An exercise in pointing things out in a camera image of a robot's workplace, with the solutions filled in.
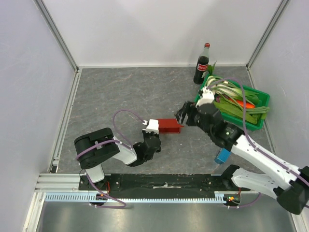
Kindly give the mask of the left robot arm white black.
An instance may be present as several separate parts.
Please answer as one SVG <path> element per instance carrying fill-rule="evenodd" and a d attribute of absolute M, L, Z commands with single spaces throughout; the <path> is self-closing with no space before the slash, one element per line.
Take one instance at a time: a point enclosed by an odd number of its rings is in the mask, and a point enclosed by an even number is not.
<path fill-rule="evenodd" d="M 102 163 L 110 158 L 120 160 L 127 166 L 136 167 L 152 160 L 161 151 L 161 140 L 155 132 L 143 133 L 143 142 L 132 147 L 119 141 L 110 128 L 82 135 L 74 140 L 77 160 L 81 169 L 90 177 L 89 185 L 101 190 L 106 185 Z"/>

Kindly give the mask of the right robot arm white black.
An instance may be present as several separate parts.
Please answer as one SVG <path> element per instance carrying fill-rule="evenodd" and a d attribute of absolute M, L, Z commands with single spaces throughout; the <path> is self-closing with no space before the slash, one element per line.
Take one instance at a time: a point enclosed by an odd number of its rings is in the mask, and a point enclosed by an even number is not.
<path fill-rule="evenodd" d="M 253 141 L 244 129 L 224 121 L 213 103 L 197 106 L 191 101 L 175 113 L 180 124 L 196 126 L 221 148 L 247 160 L 262 174 L 255 174 L 236 165 L 226 169 L 222 187 L 257 191 L 271 198 L 288 212 L 299 215 L 309 202 L 309 168 L 292 165 Z"/>

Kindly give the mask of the red paper box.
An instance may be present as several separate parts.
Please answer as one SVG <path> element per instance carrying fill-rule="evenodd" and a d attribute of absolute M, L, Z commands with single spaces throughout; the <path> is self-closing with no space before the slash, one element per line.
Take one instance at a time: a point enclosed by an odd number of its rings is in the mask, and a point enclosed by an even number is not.
<path fill-rule="evenodd" d="M 160 134 L 177 134 L 184 127 L 175 118 L 159 118 L 158 124 Z"/>

